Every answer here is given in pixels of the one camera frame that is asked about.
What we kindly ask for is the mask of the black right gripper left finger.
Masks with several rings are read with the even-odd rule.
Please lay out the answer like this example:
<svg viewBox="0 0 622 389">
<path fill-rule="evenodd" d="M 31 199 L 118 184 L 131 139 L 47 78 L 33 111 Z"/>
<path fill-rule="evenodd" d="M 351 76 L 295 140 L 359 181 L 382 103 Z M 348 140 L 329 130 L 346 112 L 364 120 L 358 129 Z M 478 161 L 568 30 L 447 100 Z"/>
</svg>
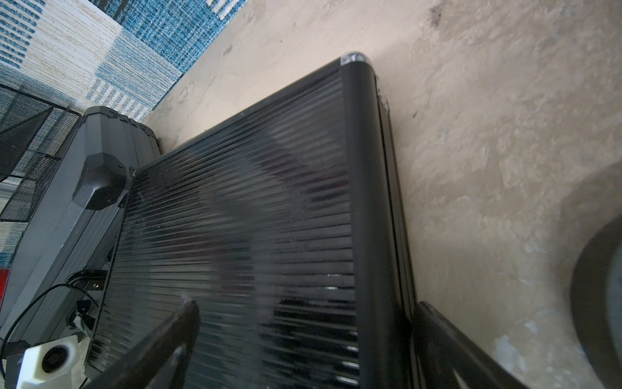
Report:
<svg viewBox="0 0 622 389">
<path fill-rule="evenodd" d="M 183 388 L 199 335 L 197 302 L 181 308 L 150 332 L 87 388 Z"/>
</svg>

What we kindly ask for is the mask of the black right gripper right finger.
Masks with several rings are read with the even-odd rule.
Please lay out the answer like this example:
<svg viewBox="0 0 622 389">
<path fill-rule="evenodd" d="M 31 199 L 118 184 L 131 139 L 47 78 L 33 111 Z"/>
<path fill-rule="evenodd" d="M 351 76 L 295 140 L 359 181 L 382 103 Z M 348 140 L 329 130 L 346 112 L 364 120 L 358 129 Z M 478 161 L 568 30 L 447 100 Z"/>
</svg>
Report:
<svg viewBox="0 0 622 389">
<path fill-rule="evenodd" d="M 417 304 L 416 351 L 427 388 L 523 388 L 431 304 Z"/>
</svg>

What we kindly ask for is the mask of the black poker set case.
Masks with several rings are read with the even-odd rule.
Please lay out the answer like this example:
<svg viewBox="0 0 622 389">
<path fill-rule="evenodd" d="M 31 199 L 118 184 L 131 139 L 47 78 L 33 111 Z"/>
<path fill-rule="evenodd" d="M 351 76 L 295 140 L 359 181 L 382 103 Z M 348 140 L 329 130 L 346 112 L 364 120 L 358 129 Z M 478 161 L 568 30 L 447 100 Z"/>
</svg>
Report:
<svg viewBox="0 0 622 389">
<path fill-rule="evenodd" d="M 197 302 L 188 388 L 417 388 L 390 107 L 347 53 L 134 175 L 86 371 Z"/>
</svg>

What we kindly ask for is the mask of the grey poker set case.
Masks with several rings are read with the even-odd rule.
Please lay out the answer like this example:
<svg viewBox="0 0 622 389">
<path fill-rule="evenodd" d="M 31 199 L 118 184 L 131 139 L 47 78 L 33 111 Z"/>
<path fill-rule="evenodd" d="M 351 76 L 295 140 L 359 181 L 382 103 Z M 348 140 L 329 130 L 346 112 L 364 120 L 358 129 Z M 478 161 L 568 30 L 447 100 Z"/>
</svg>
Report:
<svg viewBox="0 0 622 389">
<path fill-rule="evenodd" d="M 1 305 L 3 340 L 37 345 L 66 335 L 82 298 L 68 280 L 106 267 L 132 176 L 159 156 L 149 127 L 103 106 L 85 112 L 19 240 Z"/>
</svg>

